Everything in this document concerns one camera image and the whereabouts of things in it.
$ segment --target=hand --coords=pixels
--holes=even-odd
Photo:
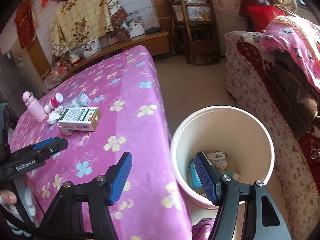
[[[7,189],[0,189],[0,195],[3,201],[8,205],[14,205],[17,202],[16,195]]]

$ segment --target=photo of couple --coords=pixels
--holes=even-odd
[[[90,57],[93,54],[96,54],[97,52],[101,51],[100,42],[98,39],[94,39],[92,41],[87,42],[86,44],[81,46],[84,57]]]

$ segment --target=bolt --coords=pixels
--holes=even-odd
[[[106,176],[104,175],[99,175],[96,177],[97,181],[104,181],[106,179]]]
[[[63,187],[70,187],[71,186],[71,181],[66,181],[63,183]]]
[[[230,178],[229,175],[223,175],[223,176],[222,176],[222,180],[228,182],[228,181],[231,180],[231,178]]]
[[[261,180],[257,180],[256,184],[257,184],[258,187],[263,187],[264,186],[264,183]]]

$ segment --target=trash can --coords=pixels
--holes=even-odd
[[[239,182],[264,184],[273,171],[275,152],[263,124],[248,112],[232,106],[210,106],[187,117],[173,135],[170,154],[176,179],[198,206],[215,209],[187,183],[187,170],[198,152],[224,152]]]

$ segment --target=refrigerator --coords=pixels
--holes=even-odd
[[[22,94],[28,90],[11,51],[0,56],[0,103],[7,102],[10,119],[14,122],[26,111]]]

